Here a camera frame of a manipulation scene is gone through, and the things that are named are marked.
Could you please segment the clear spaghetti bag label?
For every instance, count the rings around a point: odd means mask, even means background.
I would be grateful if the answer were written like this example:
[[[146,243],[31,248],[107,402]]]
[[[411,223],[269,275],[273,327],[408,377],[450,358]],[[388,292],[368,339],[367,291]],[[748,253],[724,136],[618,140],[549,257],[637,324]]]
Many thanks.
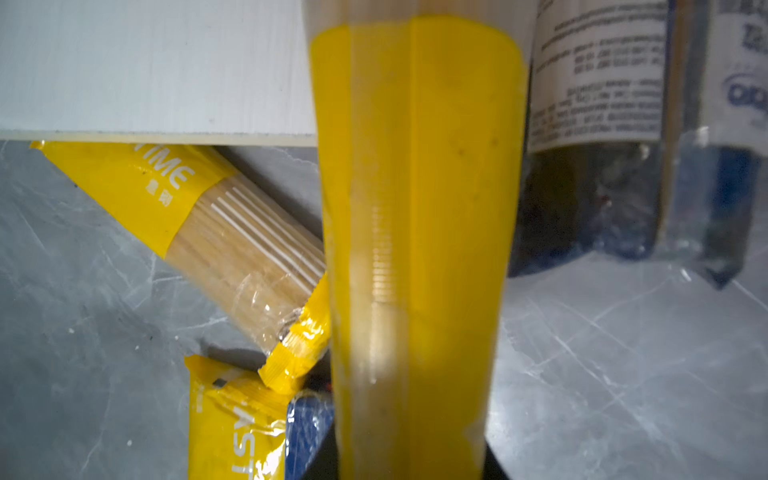
[[[508,273],[741,271],[767,160],[763,1],[542,1]]]

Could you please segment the blue Barilla spaghetti box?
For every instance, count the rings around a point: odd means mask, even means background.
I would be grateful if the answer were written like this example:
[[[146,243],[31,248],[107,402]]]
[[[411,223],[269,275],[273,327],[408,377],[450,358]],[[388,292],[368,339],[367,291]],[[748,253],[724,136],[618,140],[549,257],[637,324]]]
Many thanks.
[[[303,479],[334,422],[333,397],[327,391],[301,391],[286,419],[285,478]]]

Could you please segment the yellow spaghetti bag long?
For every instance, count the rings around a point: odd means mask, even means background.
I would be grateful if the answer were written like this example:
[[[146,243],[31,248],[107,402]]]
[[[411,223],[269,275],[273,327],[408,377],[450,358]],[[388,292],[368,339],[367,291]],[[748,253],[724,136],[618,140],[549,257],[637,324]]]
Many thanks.
[[[343,479],[478,479],[533,1],[306,1]]]

